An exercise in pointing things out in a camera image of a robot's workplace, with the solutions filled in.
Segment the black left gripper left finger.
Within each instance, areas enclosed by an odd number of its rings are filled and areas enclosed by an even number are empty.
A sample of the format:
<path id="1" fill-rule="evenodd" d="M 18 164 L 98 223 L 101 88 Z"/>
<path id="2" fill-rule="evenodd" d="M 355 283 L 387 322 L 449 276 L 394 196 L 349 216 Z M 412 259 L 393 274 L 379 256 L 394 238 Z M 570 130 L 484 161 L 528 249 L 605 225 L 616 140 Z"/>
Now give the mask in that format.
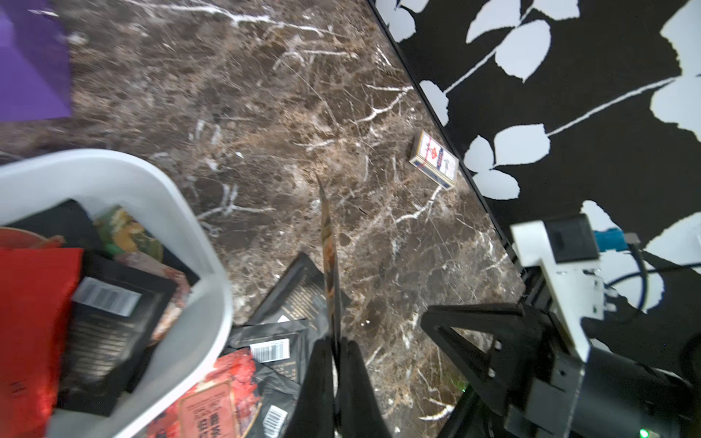
<path id="1" fill-rule="evenodd" d="M 330 438 L 334 429 L 332 342 L 328 337 L 314 343 L 294 414 L 285 438 Z"/>

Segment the green label tea bag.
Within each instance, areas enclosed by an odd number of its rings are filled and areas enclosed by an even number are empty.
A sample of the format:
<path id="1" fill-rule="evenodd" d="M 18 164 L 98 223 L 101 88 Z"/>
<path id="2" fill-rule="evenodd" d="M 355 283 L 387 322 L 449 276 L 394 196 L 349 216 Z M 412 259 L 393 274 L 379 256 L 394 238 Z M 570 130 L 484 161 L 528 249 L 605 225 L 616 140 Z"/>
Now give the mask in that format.
<path id="1" fill-rule="evenodd" d="M 341 343 L 342 301 L 340 276 L 332 216 L 330 215 L 330 204 L 326 197 L 321 178 L 317 177 L 317 180 L 319 184 L 319 200 L 321 200 L 321 239 L 328 320 L 330 324 L 330 337 L 332 338 L 332 351 L 334 355 L 337 355 Z"/>

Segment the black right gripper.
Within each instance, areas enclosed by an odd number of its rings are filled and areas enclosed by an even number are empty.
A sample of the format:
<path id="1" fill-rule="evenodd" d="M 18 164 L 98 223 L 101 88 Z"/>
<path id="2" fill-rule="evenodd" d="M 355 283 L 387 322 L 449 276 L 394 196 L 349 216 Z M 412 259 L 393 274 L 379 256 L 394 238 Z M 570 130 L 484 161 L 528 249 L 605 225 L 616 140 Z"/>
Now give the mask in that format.
<path id="1" fill-rule="evenodd" d="M 518 261 L 543 275 L 551 302 L 430 306 L 421 327 L 518 437 L 697 437 L 700 343 L 683 351 L 681 375 L 627 359 L 593 339 L 586 325 L 619 312 L 617 279 L 604 257 L 628 255 L 646 304 L 653 271 L 635 233 L 595 229 L 588 215 L 510 228 Z"/>

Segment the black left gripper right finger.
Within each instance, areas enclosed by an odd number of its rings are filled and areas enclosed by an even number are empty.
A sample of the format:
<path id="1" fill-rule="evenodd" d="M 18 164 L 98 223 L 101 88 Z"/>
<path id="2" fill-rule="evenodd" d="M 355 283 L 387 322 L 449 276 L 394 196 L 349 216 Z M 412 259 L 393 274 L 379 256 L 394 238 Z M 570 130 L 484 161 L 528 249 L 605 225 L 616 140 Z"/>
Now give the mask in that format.
<path id="1" fill-rule="evenodd" d="M 342 437 L 391 437 L 357 342 L 340 345 L 339 430 Z"/>

